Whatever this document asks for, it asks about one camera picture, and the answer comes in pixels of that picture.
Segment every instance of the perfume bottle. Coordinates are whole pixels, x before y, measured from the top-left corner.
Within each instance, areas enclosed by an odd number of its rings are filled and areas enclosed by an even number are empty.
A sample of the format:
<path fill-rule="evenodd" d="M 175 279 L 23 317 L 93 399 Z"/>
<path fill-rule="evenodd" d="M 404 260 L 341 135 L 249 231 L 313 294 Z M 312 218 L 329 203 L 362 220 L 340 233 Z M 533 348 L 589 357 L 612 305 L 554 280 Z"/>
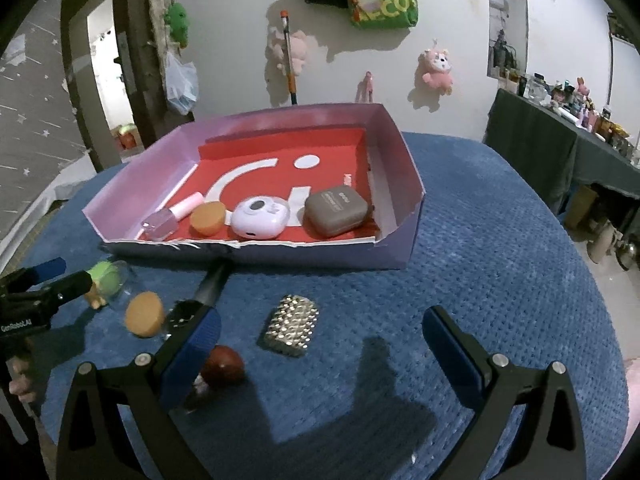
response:
<path fill-rule="evenodd" d="M 201 204 L 204 204 L 204 197 L 202 193 L 196 192 L 176 205 L 151 213 L 142 221 L 142 228 L 150 240 L 161 242 L 174 234 L 178 230 L 178 222 Z"/>

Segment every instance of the pink plush toy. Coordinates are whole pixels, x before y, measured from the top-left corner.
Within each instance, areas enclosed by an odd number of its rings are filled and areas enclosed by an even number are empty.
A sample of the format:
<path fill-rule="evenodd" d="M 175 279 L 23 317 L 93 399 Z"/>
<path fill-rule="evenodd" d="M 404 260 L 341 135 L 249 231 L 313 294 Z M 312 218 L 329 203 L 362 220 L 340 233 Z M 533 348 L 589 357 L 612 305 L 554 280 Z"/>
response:
<path fill-rule="evenodd" d="M 305 65 L 306 59 L 306 34 L 301 30 L 294 32 L 291 37 L 291 62 L 293 73 L 299 76 L 302 73 L 302 67 Z M 285 40 L 284 34 L 278 30 L 273 31 L 273 37 L 269 42 L 269 47 L 273 52 L 278 69 L 287 75 L 287 65 L 284 59 Z"/>
<path fill-rule="evenodd" d="M 584 85 L 584 79 L 578 78 L 578 94 L 582 94 L 585 97 L 589 95 L 590 90 Z"/>
<path fill-rule="evenodd" d="M 450 75 L 449 52 L 446 49 L 437 50 L 434 43 L 433 48 L 425 51 L 423 59 L 427 72 L 422 76 L 422 80 L 430 88 L 439 89 L 442 93 L 451 95 L 453 92 L 453 79 Z"/>

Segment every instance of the blue table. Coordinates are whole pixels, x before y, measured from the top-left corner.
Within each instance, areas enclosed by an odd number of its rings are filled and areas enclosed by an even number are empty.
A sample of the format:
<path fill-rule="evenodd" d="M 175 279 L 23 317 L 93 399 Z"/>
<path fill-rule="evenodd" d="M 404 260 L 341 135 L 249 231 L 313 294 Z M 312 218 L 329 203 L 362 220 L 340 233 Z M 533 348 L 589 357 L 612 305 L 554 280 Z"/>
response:
<path fill-rule="evenodd" d="M 549 209 L 491 149 L 452 137 L 406 139 L 427 190 L 407 269 L 240 270 L 218 304 L 220 342 L 242 355 L 248 380 L 198 412 L 176 411 L 175 423 L 217 480 L 428 478 L 472 417 L 422 338 L 424 310 L 440 304 L 489 352 L 528 367 L 567 365 L 588 478 L 599 480 L 620 448 L 628 408 L 620 349 L 587 267 Z M 62 208 L 26 264 L 62 256 L 73 272 L 106 256 L 81 209 L 117 171 L 96 176 Z M 204 276 L 197 267 L 132 263 L 166 306 L 189 298 Z M 310 350 L 298 360 L 256 344 L 271 309 L 290 292 L 320 308 Z M 42 420 L 53 439 L 81 362 L 123 365 L 158 345 L 129 334 L 122 314 L 109 308 L 95 314 L 83 300 L 62 308 L 36 339 Z M 519 416 L 487 478 L 497 473 Z M 126 424 L 141 449 L 128 417 Z"/>

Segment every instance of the pink cap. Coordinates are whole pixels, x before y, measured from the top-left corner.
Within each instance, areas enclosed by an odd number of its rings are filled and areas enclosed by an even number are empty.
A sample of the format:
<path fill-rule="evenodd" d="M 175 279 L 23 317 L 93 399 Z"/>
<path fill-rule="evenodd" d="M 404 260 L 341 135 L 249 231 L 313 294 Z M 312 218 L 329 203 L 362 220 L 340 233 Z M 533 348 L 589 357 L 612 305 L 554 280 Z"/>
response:
<path fill-rule="evenodd" d="M 202 204 L 204 204 L 204 197 L 202 196 L 202 193 L 197 191 L 196 193 L 189 195 L 181 202 L 178 202 L 176 205 L 172 205 L 169 208 L 169 211 L 174 214 L 175 219 L 179 222 L 186 216 L 190 215 L 191 211 Z"/>

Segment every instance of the blue gripper pad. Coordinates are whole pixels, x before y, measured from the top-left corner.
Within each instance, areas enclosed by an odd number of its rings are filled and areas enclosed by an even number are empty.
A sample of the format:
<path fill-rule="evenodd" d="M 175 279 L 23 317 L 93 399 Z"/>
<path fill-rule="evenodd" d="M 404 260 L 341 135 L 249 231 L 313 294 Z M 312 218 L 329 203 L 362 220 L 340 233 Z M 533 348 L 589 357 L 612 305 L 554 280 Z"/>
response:
<path fill-rule="evenodd" d="M 482 375 L 433 307 L 422 318 L 422 335 L 460 403 L 472 410 L 480 408 Z"/>
<path fill-rule="evenodd" d="M 160 406 L 167 411 L 180 405 L 191 391 L 191 384 L 202 370 L 220 339 L 222 322 L 215 308 L 202 318 L 160 379 Z"/>
<path fill-rule="evenodd" d="M 46 282 L 53 278 L 64 274 L 66 270 L 66 261 L 62 258 L 54 258 L 48 262 L 31 267 L 33 272 L 34 284 Z"/>

